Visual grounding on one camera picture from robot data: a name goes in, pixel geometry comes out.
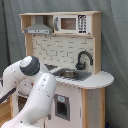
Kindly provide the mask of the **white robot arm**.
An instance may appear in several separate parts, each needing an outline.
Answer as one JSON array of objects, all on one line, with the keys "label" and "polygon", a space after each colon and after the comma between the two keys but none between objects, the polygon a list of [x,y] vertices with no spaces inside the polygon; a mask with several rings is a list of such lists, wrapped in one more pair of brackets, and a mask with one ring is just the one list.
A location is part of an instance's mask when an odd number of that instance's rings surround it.
[{"label": "white robot arm", "polygon": [[0,103],[13,94],[17,85],[25,79],[33,82],[26,104],[17,116],[6,121],[1,128],[39,128],[35,123],[50,111],[57,82],[47,67],[34,56],[26,56],[4,70]]}]

